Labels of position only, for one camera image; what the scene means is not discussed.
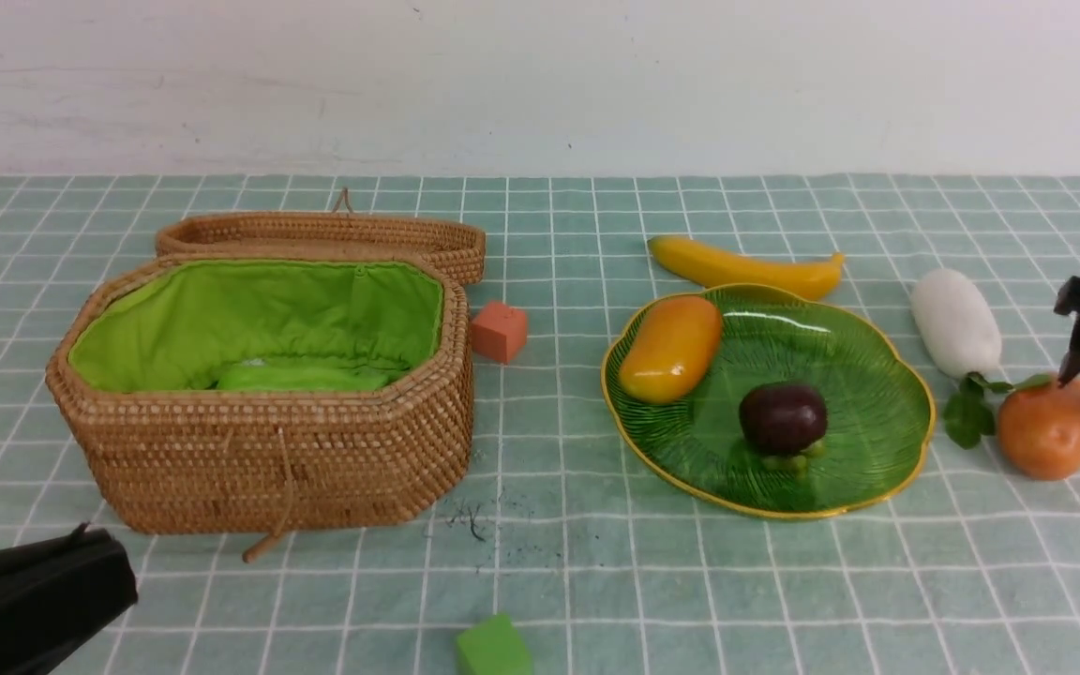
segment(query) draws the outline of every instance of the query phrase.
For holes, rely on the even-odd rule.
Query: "dark purple plum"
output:
[[[802,381],[774,381],[751,390],[739,414],[745,438],[765,457],[814,454],[827,433],[823,396]]]

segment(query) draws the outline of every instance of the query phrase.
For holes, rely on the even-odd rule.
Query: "yellow banana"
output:
[[[658,265],[703,287],[724,283],[761,283],[780,287],[808,300],[819,300],[840,285],[843,253],[827,260],[793,264],[759,260],[725,252],[687,237],[663,234],[648,240],[648,252]]]

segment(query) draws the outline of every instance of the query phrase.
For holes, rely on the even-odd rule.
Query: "green cloth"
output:
[[[395,261],[198,260],[112,302],[69,364],[117,393],[372,390],[436,353],[443,309]]]

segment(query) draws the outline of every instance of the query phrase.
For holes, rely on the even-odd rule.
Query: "wicker basket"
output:
[[[373,392],[111,393],[69,364],[117,299],[203,259],[407,261],[441,281],[437,350]],[[267,532],[256,558],[292,529],[410,521],[464,477],[473,441],[473,363],[463,288],[417,256],[258,247],[172,253],[86,300],[48,363],[46,384],[85,451],[103,497],[138,532]]]
[[[419,255],[462,285],[483,278],[486,233],[447,219],[336,213],[348,205],[342,191],[333,213],[313,211],[237,211],[186,217],[158,231],[158,256],[219,249],[309,248],[363,252],[386,259]]]

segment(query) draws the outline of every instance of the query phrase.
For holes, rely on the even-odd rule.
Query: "daikon radish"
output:
[[[926,273],[912,293],[912,313],[935,367],[951,379],[994,372],[1002,334],[977,285],[953,269]]]

